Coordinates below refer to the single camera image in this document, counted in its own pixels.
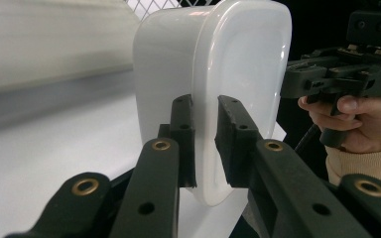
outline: finger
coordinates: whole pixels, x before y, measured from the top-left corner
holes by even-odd
[[[337,131],[348,131],[358,128],[362,125],[362,122],[357,119],[340,120],[337,117],[326,116],[314,112],[310,112],[309,115],[320,128],[329,128]]]
[[[347,114],[381,115],[381,97],[343,96],[337,103],[338,110]]]
[[[300,108],[306,111],[315,112],[323,115],[330,115],[330,110],[332,109],[331,104],[320,101],[308,104],[306,97],[299,98],[298,104]]]

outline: white surface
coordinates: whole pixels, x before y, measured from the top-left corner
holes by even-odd
[[[0,237],[30,229],[65,180],[116,178],[140,151],[130,71],[0,94]],[[181,189],[179,237],[228,237],[246,202],[239,189],[206,207]]]
[[[162,10],[138,29],[133,56],[143,141],[169,122],[171,101],[191,93],[198,184],[192,192],[200,202],[216,205],[232,191],[213,140],[217,96],[242,101],[271,138],[291,32],[288,9],[262,0]]]
[[[138,24],[122,0],[0,0],[0,91],[130,69]]]

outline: screw hole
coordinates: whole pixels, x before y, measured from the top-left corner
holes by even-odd
[[[154,206],[154,203],[145,202],[139,206],[138,212],[141,215],[149,215],[149,214],[153,213],[155,209],[156,209],[156,207]]]
[[[157,141],[153,144],[153,149],[156,151],[165,151],[170,148],[170,143],[166,141]]]
[[[373,191],[373,192],[376,192],[379,190],[375,185],[373,185],[371,183],[362,183],[361,187],[363,187],[364,189],[366,189],[368,191]]]
[[[187,124],[181,125],[181,129],[183,129],[183,130],[186,130],[189,128],[190,128],[190,125],[187,125]]]
[[[317,214],[324,215],[324,216],[329,216],[330,215],[330,210],[323,204],[318,204],[315,203],[312,208]]]
[[[98,188],[98,180],[95,178],[84,178],[77,181],[73,187],[71,192],[75,195],[89,195],[95,192]]]
[[[381,197],[381,186],[375,182],[366,179],[360,179],[357,180],[354,185],[357,187],[357,189],[368,195]]]

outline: beige sleeve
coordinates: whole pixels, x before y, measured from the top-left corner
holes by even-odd
[[[329,181],[339,184],[341,178],[350,174],[363,174],[381,179],[381,152],[351,154],[326,147],[326,169]]]

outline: black bracket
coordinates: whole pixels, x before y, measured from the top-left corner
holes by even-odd
[[[249,188],[262,237],[381,237],[381,180],[352,175],[329,189],[288,145],[262,139],[240,101],[218,100],[215,142],[225,175]]]

